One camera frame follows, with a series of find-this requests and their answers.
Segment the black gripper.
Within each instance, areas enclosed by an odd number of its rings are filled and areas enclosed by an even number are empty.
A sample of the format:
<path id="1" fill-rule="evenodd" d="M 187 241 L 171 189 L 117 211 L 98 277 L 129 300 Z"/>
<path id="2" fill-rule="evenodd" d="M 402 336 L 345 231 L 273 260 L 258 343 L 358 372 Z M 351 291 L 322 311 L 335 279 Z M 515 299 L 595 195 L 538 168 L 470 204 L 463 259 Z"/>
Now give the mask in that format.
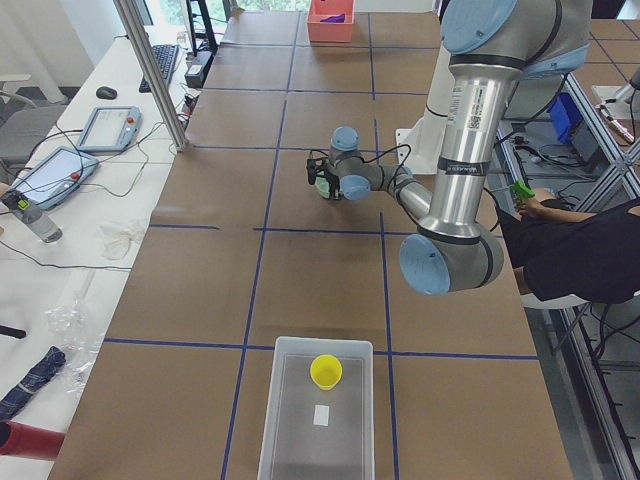
<path id="1" fill-rule="evenodd" d="M 339 178 L 329 172 L 326 172 L 324 176 L 328 183 L 329 198 L 340 198 L 342 193 Z"/>

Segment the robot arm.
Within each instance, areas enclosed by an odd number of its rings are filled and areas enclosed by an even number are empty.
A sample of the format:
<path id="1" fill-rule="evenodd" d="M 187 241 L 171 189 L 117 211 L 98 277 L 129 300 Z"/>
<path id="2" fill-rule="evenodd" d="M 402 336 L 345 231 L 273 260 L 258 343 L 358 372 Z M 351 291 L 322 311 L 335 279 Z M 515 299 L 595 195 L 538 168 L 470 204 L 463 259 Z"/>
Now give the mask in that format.
<path id="1" fill-rule="evenodd" d="M 405 281 L 424 295 L 480 288 L 500 273 L 504 254 L 476 220 L 499 122 L 517 84 L 567 74 L 586 60 L 589 1 L 452 1 L 441 38 L 450 55 L 452 97 L 429 191 L 404 165 L 365 161 L 359 136 L 337 128 L 322 160 L 307 161 L 308 180 L 324 176 L 332 193 L 361 200 L 394 197 L 417 222 L 400 248 Z"/>

